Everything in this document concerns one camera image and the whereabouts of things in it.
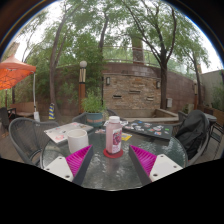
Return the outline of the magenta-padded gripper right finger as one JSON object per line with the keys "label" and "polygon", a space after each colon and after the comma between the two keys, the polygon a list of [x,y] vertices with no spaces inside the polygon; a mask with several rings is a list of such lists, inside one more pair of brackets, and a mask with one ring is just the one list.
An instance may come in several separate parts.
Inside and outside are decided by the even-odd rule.
{"label": "magenta-padded gripper right finger", "polygon": [[182,169],[165,154],[154,155],[137,146],[129,146],[129,156],[143,186]]}

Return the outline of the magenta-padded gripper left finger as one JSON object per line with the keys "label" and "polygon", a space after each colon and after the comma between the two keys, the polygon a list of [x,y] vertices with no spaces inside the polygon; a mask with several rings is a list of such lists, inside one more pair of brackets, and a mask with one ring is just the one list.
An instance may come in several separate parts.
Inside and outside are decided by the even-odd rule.
{"label": "magenta-padded gripper left finger", "polygon": [[58,156],[45,171],[81,186],[92,156],[93,146],[89,145],[67,157]]}

